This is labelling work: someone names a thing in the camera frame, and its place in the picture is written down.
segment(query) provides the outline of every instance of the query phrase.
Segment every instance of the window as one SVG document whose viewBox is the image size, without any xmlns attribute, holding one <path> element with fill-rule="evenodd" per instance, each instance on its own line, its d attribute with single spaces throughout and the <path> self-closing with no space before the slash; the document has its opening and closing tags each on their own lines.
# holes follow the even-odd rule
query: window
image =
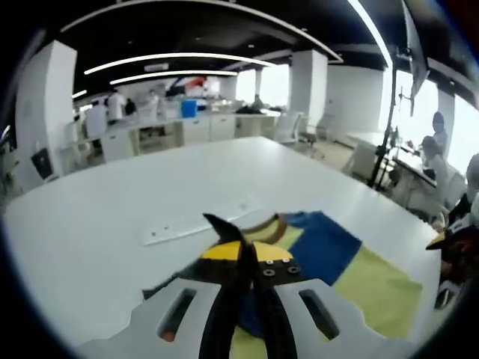
<svg viewBox="0 0 479 359">
<path fill-rule="evenodd" d="M 434 82 L 426 80 L 415 98 L 414 114 L 410 116 L 411 101 L 400 99 L 400 94 L 409 97 L 411 94 L 412 75 L 397 71 L 396 106 L 393 114 L 393 126 L 399 128 L 404 141 L 412 141 L 418 146 L 424 136 L 433 134 L 433 116 L 438 110 L 438 90 Z"/>
<path fill-rule="evenodd" d="M 256 70 L 242 71 L 237 78 L 237 99 L 253 103 L 254 83 L 256 82 Z"/>
<path fill-rule="evenodd" d="M 290 93 L 290 67 L 265 67 L 261 74 L 260 98 L 271 106 L 286 106 Z"/>
<path fill-rule="evenodd" d="M 449 164 L 460 173 L 466 169 L 475 153 L 479 153 L 479 111 L 456 96 L 454 103 L 454 129 L 449 147 Z"/>
</svg>

